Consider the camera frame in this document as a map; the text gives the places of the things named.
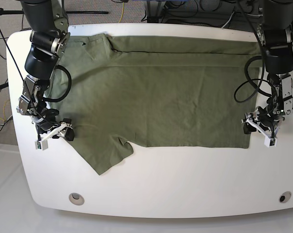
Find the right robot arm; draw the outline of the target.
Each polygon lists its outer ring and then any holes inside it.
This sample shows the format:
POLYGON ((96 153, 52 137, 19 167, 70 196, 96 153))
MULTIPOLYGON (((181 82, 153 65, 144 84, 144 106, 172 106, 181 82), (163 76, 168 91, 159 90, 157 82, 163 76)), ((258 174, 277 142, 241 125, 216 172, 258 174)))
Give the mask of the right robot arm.
POLYGON ((62 0, 22 0, 20 3, 32 32, 31 48, 25 62, 25 70, 28 74, 23 82, 17 112, 32 118, 38 135, 46 133, 54 139, 62 137, 67 141, 73 141, 75 134, 71 119, 57 121, 59 111, 47 108, 48 103, 62 101, 70 92, 72 85, 70 73, 59 65, 70 37, 69 20, 63 6, 64 2, 62 0), (66 74, 68 86, 62 96, 50 99, 44 94, 50 87, 50 79, 56 70, 66 74))

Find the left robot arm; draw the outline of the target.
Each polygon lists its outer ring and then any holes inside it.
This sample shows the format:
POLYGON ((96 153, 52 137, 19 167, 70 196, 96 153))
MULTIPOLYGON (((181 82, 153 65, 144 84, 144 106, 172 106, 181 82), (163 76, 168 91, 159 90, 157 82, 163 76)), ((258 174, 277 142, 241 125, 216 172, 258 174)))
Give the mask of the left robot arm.
POLYGON ((267 105, 246 113, 242 120, 245 134, 260 132, 267 147, 277 144, 277 133, 285 116, 293 114, 293 0, 263 0, 261 22, 252 31, 260 55, 245 66, 246 82, 267 97, 267 105))

